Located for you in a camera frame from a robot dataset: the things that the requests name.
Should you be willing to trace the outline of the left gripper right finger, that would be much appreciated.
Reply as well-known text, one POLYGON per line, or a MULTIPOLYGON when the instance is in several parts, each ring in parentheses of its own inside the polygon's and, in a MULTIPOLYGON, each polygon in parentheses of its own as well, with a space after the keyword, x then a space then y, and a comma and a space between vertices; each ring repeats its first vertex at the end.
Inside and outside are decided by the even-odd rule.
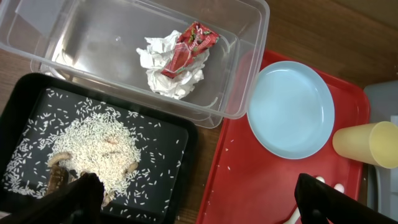
POLYGON ((305 173, 299 174, 294 195, 302 224, 397 224, 305 173))

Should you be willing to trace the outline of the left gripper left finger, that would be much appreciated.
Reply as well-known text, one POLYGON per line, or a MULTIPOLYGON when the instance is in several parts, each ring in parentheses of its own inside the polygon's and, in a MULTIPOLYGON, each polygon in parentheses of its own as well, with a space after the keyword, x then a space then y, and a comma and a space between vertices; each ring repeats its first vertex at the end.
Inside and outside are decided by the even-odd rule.
POLYGON ((61 223, 76 212, 77 223, 100 223, 104 185, 94 173, 41 198, 35 205, 1 219, 2 224, 61 223))

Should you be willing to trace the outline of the rice and food scraps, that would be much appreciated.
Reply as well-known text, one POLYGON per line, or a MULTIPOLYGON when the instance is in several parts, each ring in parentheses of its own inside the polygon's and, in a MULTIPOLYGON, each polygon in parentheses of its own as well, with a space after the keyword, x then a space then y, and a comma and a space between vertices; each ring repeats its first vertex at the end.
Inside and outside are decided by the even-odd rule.
POLYGON ((141 151, 129 130, 111 114, 92 113, 55 137, 47 165, 66 169, 70 180, 95 173, 104 185, 103 210, 127 191, 140 161, 141 151))

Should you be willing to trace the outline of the yellow plastic cup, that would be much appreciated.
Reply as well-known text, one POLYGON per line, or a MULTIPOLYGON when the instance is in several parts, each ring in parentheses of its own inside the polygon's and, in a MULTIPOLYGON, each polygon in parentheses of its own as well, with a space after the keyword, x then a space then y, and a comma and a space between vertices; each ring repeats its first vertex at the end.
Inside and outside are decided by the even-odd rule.
POLYGON ((342 157, 386 169, 397 167, 397 126, 389 121, 338 130, 333 148, 342 157))

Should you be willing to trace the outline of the light blue plate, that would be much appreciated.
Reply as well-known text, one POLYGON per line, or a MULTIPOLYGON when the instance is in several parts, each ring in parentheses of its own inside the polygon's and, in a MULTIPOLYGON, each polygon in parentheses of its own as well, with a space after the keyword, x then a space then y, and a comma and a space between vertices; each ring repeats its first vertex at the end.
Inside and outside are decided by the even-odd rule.
POLYGON ((281 61, 261 70, 247 111, 256 139, 284 159, 304 159, 329 140, 335 123, 331 91, 314 69, 281 61))

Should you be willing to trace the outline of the white napkin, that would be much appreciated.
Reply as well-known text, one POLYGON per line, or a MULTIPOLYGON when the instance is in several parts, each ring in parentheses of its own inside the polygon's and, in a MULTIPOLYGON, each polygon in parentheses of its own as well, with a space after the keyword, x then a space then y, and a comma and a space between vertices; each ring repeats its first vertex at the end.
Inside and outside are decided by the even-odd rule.
POLYGON ((195 84, 204 79, 203 68, 210 56, 210 51, 196 57, 182 73, 175 78, 169 78, 161 71, 172 60, 177 39, 181 33, 173 30, 166 37, 146 37, 147 47, 137 48, 141 67, 146 70, 149 88, 154 92, 169 98, 180 100, 195 89, 195 84))

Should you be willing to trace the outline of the red snack wrapper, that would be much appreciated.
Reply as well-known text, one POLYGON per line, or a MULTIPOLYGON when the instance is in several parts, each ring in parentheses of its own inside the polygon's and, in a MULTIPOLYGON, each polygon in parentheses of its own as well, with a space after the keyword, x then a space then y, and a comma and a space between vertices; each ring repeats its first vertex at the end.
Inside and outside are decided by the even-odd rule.
POLYGON ((195 21, 177 39, 174 55, 161 74, 171 79, 180 75, 196 57, 214 46, 220 35, 195 21))

